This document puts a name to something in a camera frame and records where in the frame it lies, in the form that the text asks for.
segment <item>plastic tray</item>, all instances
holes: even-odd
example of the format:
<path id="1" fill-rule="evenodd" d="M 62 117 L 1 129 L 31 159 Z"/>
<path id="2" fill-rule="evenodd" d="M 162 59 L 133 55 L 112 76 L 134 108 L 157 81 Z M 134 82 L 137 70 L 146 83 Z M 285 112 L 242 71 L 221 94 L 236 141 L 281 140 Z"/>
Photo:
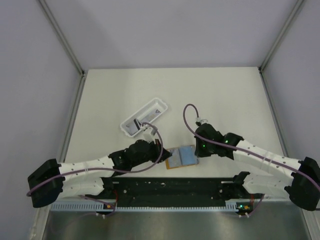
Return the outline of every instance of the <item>plastic tray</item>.
<path id="1" fill-rule="evenodd" d="M 159 118 L 165 111 L 168 110 L 168 105 L 160 98 L 155 97 L 138 111 L 128 117 L 120 124 L 121 130 L 130 138 L 136 137 L 141 133 L 141 123 L 152 123 Z"/>

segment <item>gray floor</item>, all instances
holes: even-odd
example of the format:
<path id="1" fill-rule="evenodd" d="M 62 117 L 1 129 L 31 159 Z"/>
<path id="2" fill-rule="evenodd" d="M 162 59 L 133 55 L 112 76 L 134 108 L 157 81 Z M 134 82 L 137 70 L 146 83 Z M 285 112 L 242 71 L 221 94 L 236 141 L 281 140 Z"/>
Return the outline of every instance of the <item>gray floor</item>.
<path id="1" fill-rule="evenodd" d="M 301 210 L 286 202 L 264 202 L 249 219 L 231 213 L 118 212 L 105 220 L 83 213 L 54 212 L 45 240 L 307 240 Z"/>

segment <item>white table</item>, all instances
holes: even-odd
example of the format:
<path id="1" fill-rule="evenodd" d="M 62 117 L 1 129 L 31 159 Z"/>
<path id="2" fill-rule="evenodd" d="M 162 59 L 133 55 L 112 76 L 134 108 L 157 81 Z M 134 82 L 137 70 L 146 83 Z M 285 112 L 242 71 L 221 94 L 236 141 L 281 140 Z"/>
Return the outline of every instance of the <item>white table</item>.
<path id="1" fill-rule="evenodd" d="M 169 105 L 154 124 L 166 149 L 195 144 L 183 122 L 183 108 L 197 106 L 203 119 L 223 135 L 232 132 L 276 154 L 283 154 L 256 67 L 89 70 L 66 156 L 66 163 L 94 160 L 127 148 L 142 136 L 127 137 L 120 123 L 159 97 Z M 196 129 L 196 114 L 187 111 Z M 144 163 L 135 170 L 149 166 Z M 197 166 L 166 169 L 165 163 L 124 177 L 233 177 L 260 170 L 213 155 Z"/>

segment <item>metal frame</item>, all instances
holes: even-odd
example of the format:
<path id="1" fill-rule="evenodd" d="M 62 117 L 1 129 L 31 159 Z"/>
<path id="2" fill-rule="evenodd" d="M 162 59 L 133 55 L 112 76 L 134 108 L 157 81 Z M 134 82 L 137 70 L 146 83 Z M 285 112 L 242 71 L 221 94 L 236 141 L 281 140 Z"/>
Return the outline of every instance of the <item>metal frame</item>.
<path id="1" fill-rule="evenodd" d="M 80 74 L 80 81 L 79 81 L 79 85 L 78 85 L 76 94 L 74 96 L 74 101 L 73 101 L 72 108 L 71 108 L 71 111 L 69 114 L 65 138 L 63 139 L 61 148 L 59 149 L 59 152 L 57 155 L 57 159 L 60 162 L 64 162 L 66 155 L 67 155 L 67 150 L 68 150 L 69 142 L 71 139 L 71 134 L 72 134 L 72 130 L 74 127 L 78 107 L 80 104 L 81 95 L 82 95 L 84 85 L 85 85 L 86 73 L 85 73 L 84 69 L 81 67 L 80 62 L 78 61 L 76 55 L 74 54 L 74 52 L 73 52 L 70 44 L 68 43 L 64 33 L 62 32 L 61 28 L 59 27 L 59 25 L 53 15 L 52 11 L 50 10 L 46 0 L 36 0 L 36 1 L 39 3 L 39 6 L 42 9 L 43 14 L 46 16 L 47 20 L 49 21 L 49 23 L 50 23 L 53 31 L 55 32 L 61 46 L 63 47 L 63 49 L 65 51 L 65 53 L 70 58 L 75 69 Z M 266 94 L 266 97 L 267 97 L 267 100 L 268 100 L 268 103 L 270 106 L 270 111 L 271 111 L 271 114 L 272 114 L 272 117 L 274 120 L 276 131 L 279 136 L 279 140 L 280 140 L 280 144 L 281 144 L 283 153 L 286 156 L 289 156 L 290 153 L 289 153 L 288 147 L 286 145 L 286 139 L 283 134 L 283 129 L 281 127 L 281 123 L 280 123 L 278 115 L 277 115 L 274 101 L 273 101 L 272 96 L 270 94 L 270 90 L 268 87 L 268 81 L 266 81 L 266 78 L 264 77 L 264 71 L 267 68 L 268 64 L 270 63 L 274 54 L 277 52 L 279 46 L 281 45 L 283 39 L 285 38 L 286 34 L 288 33 L 290 27 L 293 25 L 295 19 L 297 18 L 300 11 L 302 10 L 305 2 L 306 2 L 306 0 L 297 0 L 296 1 L 290 15 L 288 16 L 287 20 L 285 21 L 281 31 L 279 32 L 277 38 L 275 39 L 272 47 L 270 48 L 269 52 L 267 53 L 266 57 L 264 58 L 264 60 L 261 64 L 261 66 L 259 67 L 261 81 L 262 81 L 262 84 L 263 84 L 263 87 L 265 90 L 265 94 Z M 49 206 L 40 208 L 36 211 L 34 223 L 33 223 L 33 226 L 30 230 L 30 235 L 29 235 L 28 239 L 41 240 L 43 238 L 43 234 L 45 231 L 45 226 L 47 223 L 49 211 L 50 211 Z M 314 212 L 303 211 L 303 215 L 305 217 L 306 225 L 308 227 L 308 230 L 310 232 L 312 239 L 313 240 L 320 239 L 320 226 L 319 226 L 319 223 L 317 222 L 317 219 L 315 217 Z"/>

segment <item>gray wall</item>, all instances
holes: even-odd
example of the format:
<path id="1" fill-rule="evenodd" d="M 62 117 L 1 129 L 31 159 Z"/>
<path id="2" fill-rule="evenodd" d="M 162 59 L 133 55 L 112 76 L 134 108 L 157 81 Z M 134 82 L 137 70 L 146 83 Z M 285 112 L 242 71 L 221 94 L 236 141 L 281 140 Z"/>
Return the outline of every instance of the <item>gray wall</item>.
<path id="1" fill-rule="evenodd" d="M 35 0 L 1 0 L 0 34 L 0 239 L 24 240 L 27 177 L 56 157 L 79 76 Z"/>
<path id="2" fill-rule="evenodd" d="M 296 0 L 47 0 L 85 69 L 259 66 Z"/>
<path id="3" fill-rule="evenodd" d="M 320 1 L 308 0 L 265 72 L 292 156 L 320 163 Z"/>

